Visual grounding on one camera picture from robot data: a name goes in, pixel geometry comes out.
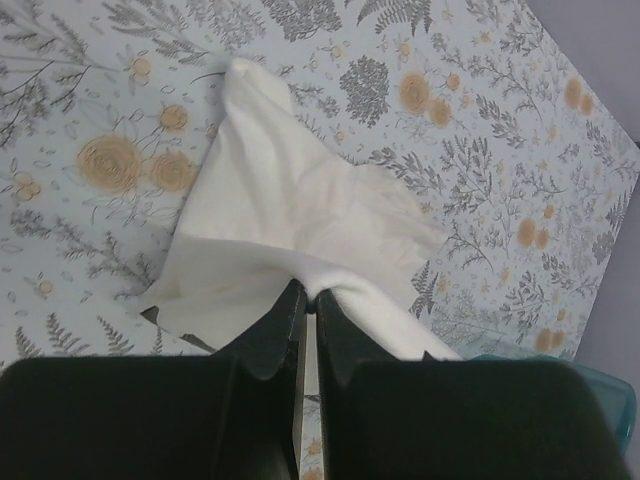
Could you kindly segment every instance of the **teal plastic container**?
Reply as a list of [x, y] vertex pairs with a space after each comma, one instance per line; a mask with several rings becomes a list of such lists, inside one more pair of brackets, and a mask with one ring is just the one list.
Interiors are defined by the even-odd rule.
[[[494, 355], [481, 355], [473, 360], [509, 360]], [[629, 446], [633, 428], [636, 424], [636, 394], [633, 387], [619, 378], [607, 375], [593, 368], [585, 367], [573, 362], [540, 355], [528, 360], [544, 360], [564, 363], [573, 368], [584, 378], [595, 395], [602, 412], [611, 427], [620, 450], [624, 453]]]

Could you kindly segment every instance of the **floral tablecloth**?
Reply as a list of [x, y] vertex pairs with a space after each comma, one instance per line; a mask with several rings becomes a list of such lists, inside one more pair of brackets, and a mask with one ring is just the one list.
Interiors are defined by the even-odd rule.
[[0, 0], [0, 33], [0, 365], [203, 352], [136, 298], [233, 56], [448, 229], [414, 279], [426, 325], [464, 356], [575, 353], [640, 152], [522, 0]]

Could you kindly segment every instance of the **white cloth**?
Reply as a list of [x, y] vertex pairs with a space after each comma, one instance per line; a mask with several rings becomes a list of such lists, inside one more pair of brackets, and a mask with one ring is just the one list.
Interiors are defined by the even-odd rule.
[[231, 63], [223, 101], [227, 117], [143, 297], [158, 325], [221, 348], [296, 278], [312, 299], [331, 288], [398, 358], [459, 358], [407, 312], [410, 279], [445, 236], [404, 185], [336, 158], [293, 116], [287, 84], [255, 63]]

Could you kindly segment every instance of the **yellow flower print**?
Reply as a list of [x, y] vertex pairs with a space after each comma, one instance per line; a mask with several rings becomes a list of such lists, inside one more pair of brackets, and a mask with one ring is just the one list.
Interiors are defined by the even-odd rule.
[[178, 192], [191, 186], [196, 175], [195, 165], [182, 152], [171, 152], [154, 159], [149, 177], [154, 185], [167, 192]]
[[589, 116], [593, 112], [593, 97], [591, 95], [584, 95], [580, 101], [580, 111]]
[[316, 467], [312, 470], [307, 470], [302, 474], [302, 480], [322, 480], [324, 475], [322, 474], [322, 470], [319, 467]]
[[522, 248], [529, 248], [536, 238], [536, 223], [532, 218], [525, 218], [518, 227], [518, 243]]
[[565, 333], [562, 330], [553, 332], [551, 336], [551, 348], [558, 348], [564, 343]]
[[320, 455], [322, 453], [322, 444], [318, 438], [314, 438], [311, 445], [307, 447], [308, 455]]
[[51, 292], [53, 292], [53, 283], [51, 283], [49, 280], [44, 280], [38, 284], [36, 289], [42, 296], [46, 297]]
[[429, 105], [429, 117], [438, 128], [446, 128], [451, 121], [451, 107], [444, 98], [438, 98]]
[[438, 280], [438, 284], [436, 285], [438, 293], [447, 293], [449, 291], [449, 287], [451, 287], [451, 280], [445, 276]]
[[564, 101], [567, 106], [575, 110], [580, 105], [582, 99], [582, 84], [576, 77], [569, 79], [564, 89]]
[[168, 132], [182, 132], [189, 120], [187, 109], [182, 105], [165, 107], [160, 114], [160, 126]]
[[91, 186], [124, 193], [136, 186], [142, 173], [138, 149], [125, 137], [105, 135], [87, 143], [78, 154], [78, 166]]
[[400, 82], [400, 102], [411, 113], [423, 114], [429, 108], [429, 84], [421, 73], [409, 73]]
[[398, 35], [398, 39], [394, 40], [393, 44], [396, 47], [398, 61], [400, 63], [407, 63], [409, 61], [409, 57], [411, 56], [411, 45], [409, 45], [409, 39], [403, 39], [400, 35]]
[[34, 181], [31, 174], [27, 172], [16, 172], [13, 176], [13, 188], [16, 197], [23, 202], [33, 200], [42, 191], [40, 184]]
[[450, 73], [447, 77], [447, 88], [452, 92], [455, 92], [460, 88], [460, 75], [457, 73]]
[[536, 247], [540, 250], [544, 250], [549, 245], [549, 231], [543, 228], [536, 235]]
[[547, 205], [544, 209], [544, 218], [546, 218], [547, 220], [550, 219], [551, 217], [553, 217], [555, 211], [556, 209], [553, 205]]
[[509, 283], [509, 278], [511, 277], [511, 272], [509, 271], [508, 268], [503, 269], [500, 272], [500, 283], [502, 285], [506, 285], [507, 283]]
[[551, 330], [545, 328], [536, 338], [535, 349], [538, 352], [546, 352], [551, 346]]
[[462, 108], [463, 110], [466, 110], [471, 106], [472, 103], [473, 103], [473, 99], [471, 98], [471, 95], [463, 95], [462, 98], [460, 99], [460, 108]]
[[204, 132], [204, 136], [207, 137], [207, 140], [213, 141], [218, 136], [218, 126], [213, 123], [209, 125]]

